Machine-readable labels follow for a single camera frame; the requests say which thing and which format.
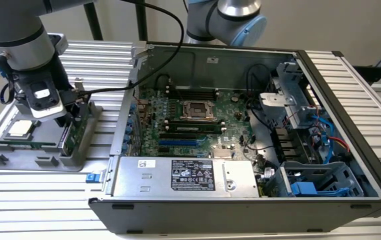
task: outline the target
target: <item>white wall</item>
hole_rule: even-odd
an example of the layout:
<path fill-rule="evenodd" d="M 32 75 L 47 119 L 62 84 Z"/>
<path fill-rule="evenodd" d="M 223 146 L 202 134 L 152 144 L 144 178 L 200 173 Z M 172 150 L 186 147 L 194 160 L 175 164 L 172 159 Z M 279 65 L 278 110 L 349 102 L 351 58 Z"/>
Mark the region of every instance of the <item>white wall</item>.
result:
<path fill-rule="evenodd" d="M 104 40 L 135 42 L 139 40 L 136 7 L 120 0 L 98 2 L 99 19 Z"/>
<path fill-rule="evenodd" d="M 46 15 L 42 19 L 48 32 L 66 33 L 75 40 L 92 39 L 83 6 Z"/>
<path fill-rule="evenodd" d="M 151 0 L 186 22 L 180 0 Z M 381 0 L 263 0 L 268 27 L 258 47 L 343 51 L 353 64 L 381 57 Z M 180 28 L 163 13 L 150 11 L 150 38 L 178 41 Z"/>

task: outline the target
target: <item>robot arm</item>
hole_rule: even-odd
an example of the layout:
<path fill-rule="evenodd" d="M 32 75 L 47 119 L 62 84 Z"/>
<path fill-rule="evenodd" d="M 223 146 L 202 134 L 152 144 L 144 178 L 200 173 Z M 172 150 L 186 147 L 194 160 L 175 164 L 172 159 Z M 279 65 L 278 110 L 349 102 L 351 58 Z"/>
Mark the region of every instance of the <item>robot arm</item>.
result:
<path fill-rule="evenodd" d="M 60 91 L 72 87 L 39 16 L 90 2 L 94 0 L 0 0 L 0 69 L 20 86 L 23 102 L 43 121 L 68 113 Z"/>
<path fill-rule="evenodd" d="M 190 0 L 187 43 L 255 45 L 267 26 L 260 9 L 262 0 Z"/>

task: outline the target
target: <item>white sticker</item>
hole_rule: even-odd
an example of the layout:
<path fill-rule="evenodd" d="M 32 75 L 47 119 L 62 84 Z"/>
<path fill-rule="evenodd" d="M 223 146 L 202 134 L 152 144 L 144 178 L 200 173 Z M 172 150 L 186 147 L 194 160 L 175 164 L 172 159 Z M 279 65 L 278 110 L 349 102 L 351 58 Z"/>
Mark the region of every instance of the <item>white sticker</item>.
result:
<path fill-rule="evenodd" d="M 156 168 L 156 160 L 139 160 L 139 168 Z"/>
<path fill-rule="evenodd" d="M 207 59 L 207 62 L 210 63 L 210 64 L 218 64 L 219 63 L 219 58 L 218 57 L 210 57 L 208 59 Z"/>

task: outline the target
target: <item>black pcie slot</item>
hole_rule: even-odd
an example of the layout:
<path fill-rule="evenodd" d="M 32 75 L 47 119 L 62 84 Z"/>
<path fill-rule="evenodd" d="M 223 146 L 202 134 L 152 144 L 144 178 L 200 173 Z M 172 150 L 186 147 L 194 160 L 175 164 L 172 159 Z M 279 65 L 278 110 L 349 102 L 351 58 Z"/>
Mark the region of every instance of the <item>black pcie slot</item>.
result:
<path fill-rule="evenodd" d="M 188 133 L 162 133 L 160 139 L 198 139 L 196 134 L 188 134 Z"/>

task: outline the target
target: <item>motherboard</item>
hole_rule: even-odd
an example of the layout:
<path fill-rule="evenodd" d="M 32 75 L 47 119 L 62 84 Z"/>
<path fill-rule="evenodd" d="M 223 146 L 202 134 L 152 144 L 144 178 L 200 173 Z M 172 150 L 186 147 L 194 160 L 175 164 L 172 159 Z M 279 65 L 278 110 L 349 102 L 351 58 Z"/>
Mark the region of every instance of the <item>motherboard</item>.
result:
<path fill-rule="evenodd" d="M 244 144 L 252 128 L 240 95 L 234 91 L 142 90 L 142 156 L 254 159 L 256 152 Z"/>

